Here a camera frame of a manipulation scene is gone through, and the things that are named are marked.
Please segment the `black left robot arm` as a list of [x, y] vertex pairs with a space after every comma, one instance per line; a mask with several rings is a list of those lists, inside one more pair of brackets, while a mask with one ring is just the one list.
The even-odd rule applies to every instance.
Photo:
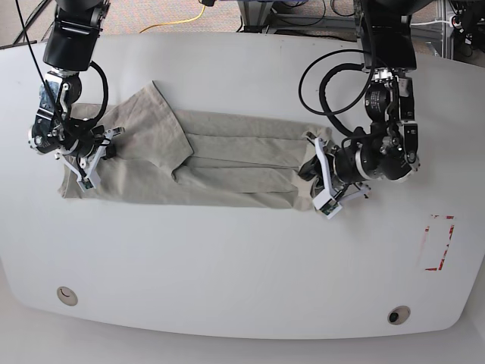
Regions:
[[[322, 78], [318, 115], [328, 118], [344, 139], [333, 145], [312, 136], [316, 155], [299, 175], [313, 182], [311, 197], [319, 212], [337, 212], [347, 199], [366, 196], [370, 180], [403, 181], [420, 167], [418, 125], [412, 79], [416, 64], [411, 41], [411, 15], [416, 6], [404, 1], [356, 1], [356, 33], [363, 61], [342, 63]], [[368, 74], [358, 100], [371, 120], [370, 130], [350, 130], [327, 101], [327, 86], [343, 71]]]

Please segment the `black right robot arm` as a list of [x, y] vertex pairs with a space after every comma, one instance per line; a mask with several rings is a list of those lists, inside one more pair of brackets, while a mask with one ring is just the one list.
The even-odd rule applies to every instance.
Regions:
[[[108, 80], [92, 54], [109, 8], [108, 1], [56, 3], [43, 56], [51, 70], [40, 76], [39, 108], [28, 133], [30, 148], [42, 155], [54, 153], [76, 175], [83, 191], [99, 185], [97, 165], [115, 157], [112, 140], [124, 132], [122, 127], [107, 129], [99, 123], [108, 106]], [[82, 92], [79, 74], [89, 68], [102, 81], [101, 107], [92, 118], [74, 118], [72, 108]]]

